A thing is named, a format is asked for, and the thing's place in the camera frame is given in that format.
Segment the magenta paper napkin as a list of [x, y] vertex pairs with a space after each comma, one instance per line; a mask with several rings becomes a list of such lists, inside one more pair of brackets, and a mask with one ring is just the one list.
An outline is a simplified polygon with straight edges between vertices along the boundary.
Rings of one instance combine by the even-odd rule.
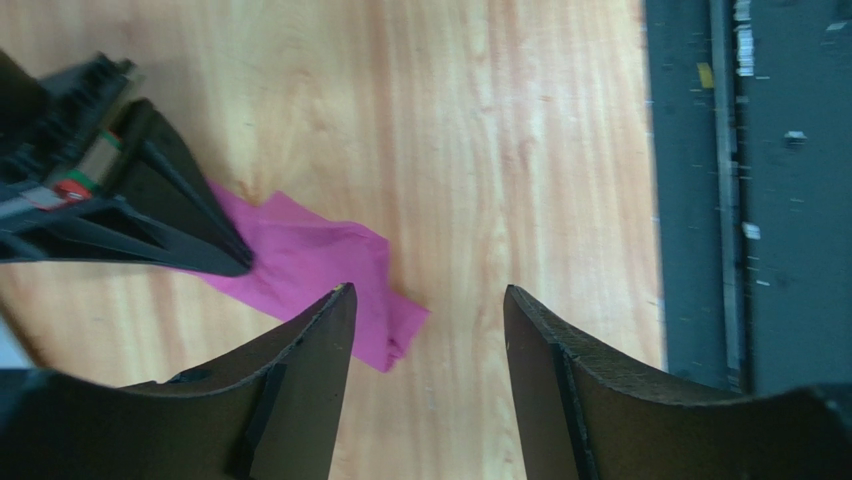
[[351, 283], [357, 295], [353, 356], [383, 373], [405, 357], [429, 312], [393, 290], [386, 238], [355, 222], [327, 220], [282, 192], [253, 206], [217, 184], [211, 189], [254, 262], [243, 276], [204, 274], [202, 280], [282, 322]]

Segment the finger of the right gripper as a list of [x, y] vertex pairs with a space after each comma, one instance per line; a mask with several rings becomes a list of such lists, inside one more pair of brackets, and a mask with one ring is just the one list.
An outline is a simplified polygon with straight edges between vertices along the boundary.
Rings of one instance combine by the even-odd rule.
[[156, 207], [194, 207], [217, 224], [236, 232], [232, 219], [177, 130], [147, 99], [131, 102], [115, 133], [121, 141], [119, 165], [106, 191], [115, 201], [128, 203], [136, 211]]
[[121, 201], [1, 218], [3, 263], [147, 264], [225, 277], [250, 271], [241, 237], [192, 206], [136, 211]]

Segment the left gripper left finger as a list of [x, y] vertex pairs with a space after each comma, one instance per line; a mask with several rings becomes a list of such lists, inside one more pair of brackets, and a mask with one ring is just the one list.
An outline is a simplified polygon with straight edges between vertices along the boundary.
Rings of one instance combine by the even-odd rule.
[[165, 382], [127, 387], [153, 405], [136, 452], [145, 479], [325, 479], [355, 333], [353, 284]]

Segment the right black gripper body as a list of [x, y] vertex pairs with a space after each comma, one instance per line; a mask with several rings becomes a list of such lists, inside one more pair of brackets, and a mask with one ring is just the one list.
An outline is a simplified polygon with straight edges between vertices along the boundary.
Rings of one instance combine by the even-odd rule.
[[120, 168], [116, 129], [143, 81], [129, 59], [93, 59], [43, 78], [1, 55], [1, 216], [104, 194]]

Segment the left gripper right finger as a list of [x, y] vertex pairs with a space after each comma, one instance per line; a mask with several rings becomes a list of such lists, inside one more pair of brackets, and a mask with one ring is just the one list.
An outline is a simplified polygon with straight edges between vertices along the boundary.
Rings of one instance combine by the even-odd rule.
[[504, 296], [512, 396], [531, 479], [847, 479], [851, 388], [768, 397], [707, 387]]

